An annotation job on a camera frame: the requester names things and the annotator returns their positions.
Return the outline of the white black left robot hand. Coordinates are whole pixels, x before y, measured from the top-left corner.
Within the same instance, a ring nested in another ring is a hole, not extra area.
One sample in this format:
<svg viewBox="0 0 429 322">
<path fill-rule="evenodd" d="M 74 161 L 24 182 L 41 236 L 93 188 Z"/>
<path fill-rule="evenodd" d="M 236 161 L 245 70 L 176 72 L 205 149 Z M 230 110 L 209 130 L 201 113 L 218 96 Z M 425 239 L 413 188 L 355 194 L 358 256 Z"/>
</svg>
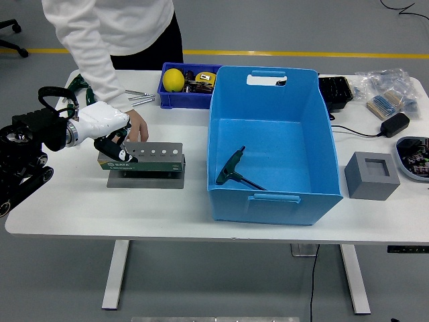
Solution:
<svg viewBox="0 0 429 322">
<path fill-rule="evenodd" d="M 99 101 L 78 112 L 78 119 L 70 119 L 66 130 L 66 147 L 81 144 L 85 139 L 94 140 L 94 147 L 118 162 L 136 163 L 138 159 L 122 146 L 131 129 L 126 113 Z"/>
</svg>

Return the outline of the person's right hand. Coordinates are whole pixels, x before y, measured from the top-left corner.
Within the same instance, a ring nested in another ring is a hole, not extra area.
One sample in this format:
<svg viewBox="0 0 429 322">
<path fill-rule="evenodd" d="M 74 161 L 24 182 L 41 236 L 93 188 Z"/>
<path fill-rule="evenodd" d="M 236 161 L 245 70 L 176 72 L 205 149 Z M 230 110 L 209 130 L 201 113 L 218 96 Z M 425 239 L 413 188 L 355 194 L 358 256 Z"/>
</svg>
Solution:
<svg viewBox="0 0 429 322">
<path fill-rule="evenodd" d="M 130 142 L 146 142 L 149 138 L 149 132 L 146 121 L 134 109 L 126 112 L 131 122 L 131 129 L 129 130 L 128 140 Z"/>
</svg>

